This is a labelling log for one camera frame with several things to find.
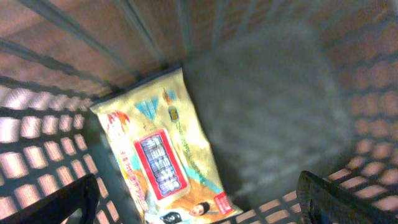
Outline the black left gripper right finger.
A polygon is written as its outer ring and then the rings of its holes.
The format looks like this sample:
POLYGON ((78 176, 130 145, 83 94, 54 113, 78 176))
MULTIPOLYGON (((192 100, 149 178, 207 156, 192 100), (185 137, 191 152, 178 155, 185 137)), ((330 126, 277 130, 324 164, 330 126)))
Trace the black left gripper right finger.
POLYGON ((296 195, 304 224, 397 223, 392 213, 375 208, 306 170, 300 173, 296 195))

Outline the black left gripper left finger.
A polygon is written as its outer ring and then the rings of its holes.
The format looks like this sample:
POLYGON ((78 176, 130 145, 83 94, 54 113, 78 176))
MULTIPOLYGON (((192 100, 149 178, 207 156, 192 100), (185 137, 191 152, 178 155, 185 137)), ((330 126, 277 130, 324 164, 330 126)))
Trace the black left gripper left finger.
POLYGON ((100 190, 94 174, 87 174, 64 188, 1 220, 1 223, 61 223, 81 210, 79 224, 92 224, 100 190))

